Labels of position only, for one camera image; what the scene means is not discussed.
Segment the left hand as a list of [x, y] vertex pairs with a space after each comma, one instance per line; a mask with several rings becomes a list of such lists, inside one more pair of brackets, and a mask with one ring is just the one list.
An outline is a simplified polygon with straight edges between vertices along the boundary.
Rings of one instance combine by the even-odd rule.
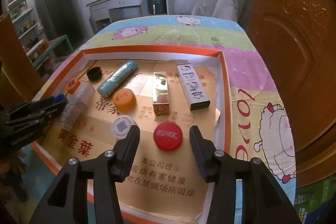
[[11, 187], [20, 202], [26, 202], [28, 199], [22, 179], [27, 173], [27, 165], [22, 161], [25, 157], [22, 149], [8, 157], [1, 157], [1, 185]]

